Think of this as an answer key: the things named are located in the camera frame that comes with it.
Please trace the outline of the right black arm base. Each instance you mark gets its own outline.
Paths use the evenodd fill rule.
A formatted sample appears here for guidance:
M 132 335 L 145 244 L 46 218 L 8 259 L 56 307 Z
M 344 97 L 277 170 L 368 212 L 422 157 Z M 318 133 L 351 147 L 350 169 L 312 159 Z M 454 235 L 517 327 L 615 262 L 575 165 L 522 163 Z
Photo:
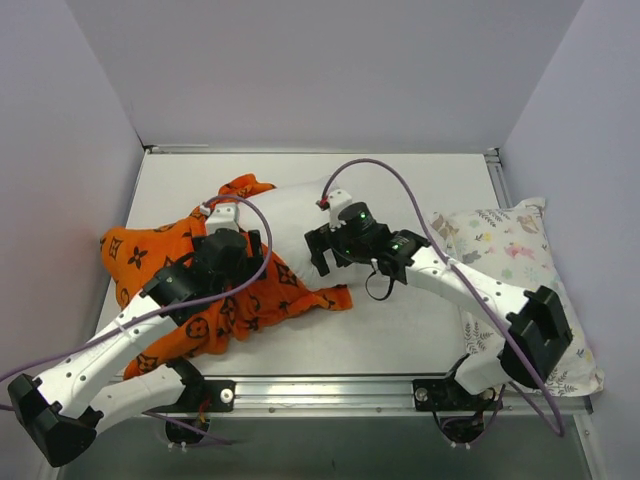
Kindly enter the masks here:
M 497 392 L 471 394 L 456 380 L 457 362 L 446 372 L 410 374 L 414 409 L 418 412 L 477 412 L 496 405 Z

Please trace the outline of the orange black patterned pillowcase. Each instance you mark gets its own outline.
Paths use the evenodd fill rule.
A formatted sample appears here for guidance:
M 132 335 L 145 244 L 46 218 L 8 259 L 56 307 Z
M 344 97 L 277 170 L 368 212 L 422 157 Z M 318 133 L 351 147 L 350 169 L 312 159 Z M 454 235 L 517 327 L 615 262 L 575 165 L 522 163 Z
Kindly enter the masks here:
M 249 200 L 253 195 L 275 188 L 253 174 L 245 174 L 222 185 L 219 194 L 226 202 L 234 196 Z M 120 308 L 126 308 L 159 269 L 193 252 L 192 238 L 205 234 L 205 220 L 199 208 L 194 208 L 187 217 L 171 224 L 153 229 L 113 227 L 103 235 L 101 259 L 115 283 L 115 299 Z M 268 221 L 251 202 L 240 205 L 239 224 L 244 231 L 258 230 L 262 238 L 273 239 Z M 311 291 L 274 253 L 273 245 L 271 249 L 273 254 L 265 279 L 213 303 L 153 343 L 125 367 L 124 379 L 151 372 L 176 357 L 223 354 L 231 340 L 244 341 L 253 332 L 309 311 L 352 309 L 348 286 Z

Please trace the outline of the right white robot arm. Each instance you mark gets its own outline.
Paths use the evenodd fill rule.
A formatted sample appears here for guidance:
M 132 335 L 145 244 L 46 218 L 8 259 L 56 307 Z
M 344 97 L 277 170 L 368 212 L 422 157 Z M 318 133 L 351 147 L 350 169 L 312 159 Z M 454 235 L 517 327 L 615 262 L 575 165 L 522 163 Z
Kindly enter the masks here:
M 324 225 L 306 233 L 311 261 L 320 275 L 330 267 L 370 266 L 391 284 L 436 294 L 501 335 L 497 346 L 460 359 L 443 385 L 446 402 L 465 409 L 483 391 L 514 382 L 541 389 L 572 342 L 558 294 L 545 286 L 531 291 L 494 279 L 438 250 L 432 240 L 410 230 L 392 231 L 374 219 L 363 202 L 318 203 Z

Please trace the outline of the white pillow insert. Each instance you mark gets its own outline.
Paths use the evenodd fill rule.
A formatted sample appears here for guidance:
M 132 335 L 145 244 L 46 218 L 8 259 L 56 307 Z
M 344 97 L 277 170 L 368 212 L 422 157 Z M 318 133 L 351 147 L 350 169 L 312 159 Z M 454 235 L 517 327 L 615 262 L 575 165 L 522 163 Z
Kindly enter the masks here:
M 320 177 L 310 182 L 277 187 L 249 198 L 268 221 L 274 253 L 311 291 L 337 285 L 362 286 L 367 273 L 363 265 L 337 267 L 330 252 L 325 254 L 330 268 L 327 275 L 322 276 L 312 264 L 304 235 L 328 222 L 328 214 L 316 205 L 327 180 L 327 177 Z

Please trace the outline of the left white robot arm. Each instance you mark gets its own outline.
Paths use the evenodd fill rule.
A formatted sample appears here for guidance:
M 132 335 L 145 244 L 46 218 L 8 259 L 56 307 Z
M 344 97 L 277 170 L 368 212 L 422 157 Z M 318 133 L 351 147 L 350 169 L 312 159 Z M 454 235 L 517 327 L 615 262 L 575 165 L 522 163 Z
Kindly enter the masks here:
M 189 361 L 167 363 L 146 349 L 213 302 L 266 275 L 260 234 L 219 228 L 159 269 L 126 308 L 81 350 L 8 385 L 18 422 L 53 467 L 84 453 L 111 426 L 148 410 L 190 411 L 210 399 Z

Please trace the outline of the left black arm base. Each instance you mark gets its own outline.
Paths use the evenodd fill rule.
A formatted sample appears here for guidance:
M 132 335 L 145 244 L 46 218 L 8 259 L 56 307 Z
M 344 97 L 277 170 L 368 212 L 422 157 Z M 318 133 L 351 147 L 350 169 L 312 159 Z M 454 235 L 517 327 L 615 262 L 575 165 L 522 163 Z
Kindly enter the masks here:
M 234 408 L 236 382 L 205 377 L 191 362 L 179 358 L 167 363 L 183 386 L 178 400 L 165 408 L 169 413 L 227 413 Z

